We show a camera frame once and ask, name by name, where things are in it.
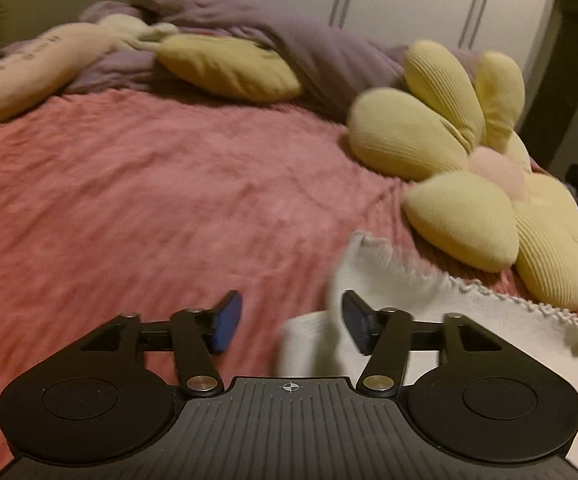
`fluffy pink bedspread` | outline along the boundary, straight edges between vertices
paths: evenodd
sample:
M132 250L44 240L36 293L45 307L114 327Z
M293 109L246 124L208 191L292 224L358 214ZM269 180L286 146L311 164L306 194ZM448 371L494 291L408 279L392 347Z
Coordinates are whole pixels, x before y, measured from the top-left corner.
M219 365L271 374L285 320L320 309L359 228L454 275L527 296L413 237L407 184L356 164L344 128L301 108L136 91L51 98L0 126L0 391L119 312L165 319L244 294ZM173 380L170 357L149 367ZM0 467L10 459L0 434Z

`purple comforter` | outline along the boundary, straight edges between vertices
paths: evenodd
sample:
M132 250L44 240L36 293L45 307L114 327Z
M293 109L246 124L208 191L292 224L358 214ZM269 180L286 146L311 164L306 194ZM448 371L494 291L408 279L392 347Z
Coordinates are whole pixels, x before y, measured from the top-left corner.
M95 23L116 12L177 25L181 32L227 34L255 40L278 52L307 91L307 99L328 118L344 122L361 92L376 87L405 88L405 47L383 48L339 28L262 9L247 0L130 0L130 6L98 2L81 15ZM473 54L458 53L472 75ZM166 72L150 52L117 52L85 70L66 93L107 88L157 90L170 86Z

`white cloth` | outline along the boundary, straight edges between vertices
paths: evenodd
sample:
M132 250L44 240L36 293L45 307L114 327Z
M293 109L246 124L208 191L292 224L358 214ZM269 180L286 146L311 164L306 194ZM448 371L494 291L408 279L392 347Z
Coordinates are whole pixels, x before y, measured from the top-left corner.
M422 271L388 240L357 233L330 285L328 310L290 320L278 363L281 377L348 376L355 384L368 357L342 322L340 300L355 290L373 308L394 306L416 320L459 312L564 377L578 391L578 316L550 305L496 294L438 271ZM412 352L406 384L437 366L435 352ZM567 458L578 467L578 436Z

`metal screw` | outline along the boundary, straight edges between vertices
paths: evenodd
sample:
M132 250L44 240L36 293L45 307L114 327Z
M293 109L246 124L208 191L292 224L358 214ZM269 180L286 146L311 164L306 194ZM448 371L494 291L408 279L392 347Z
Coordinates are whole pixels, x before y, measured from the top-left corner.
M186 386L194 392L209 392L218 385L218 381L208 375L196 375L186 382Z
M386 392L395 385L393 379L386 375L370 375L362 381L362 384L365 388L373 390L374 392Z

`gray ribbed plate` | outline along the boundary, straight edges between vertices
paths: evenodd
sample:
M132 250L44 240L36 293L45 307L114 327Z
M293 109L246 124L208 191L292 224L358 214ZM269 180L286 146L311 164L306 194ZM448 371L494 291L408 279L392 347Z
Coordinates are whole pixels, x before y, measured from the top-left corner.
M169 432L135 455L98 466L15 460L0 480L578 480L561 458L497 468L461 462L424 441L392 400L345 379L237 378L191 400Z

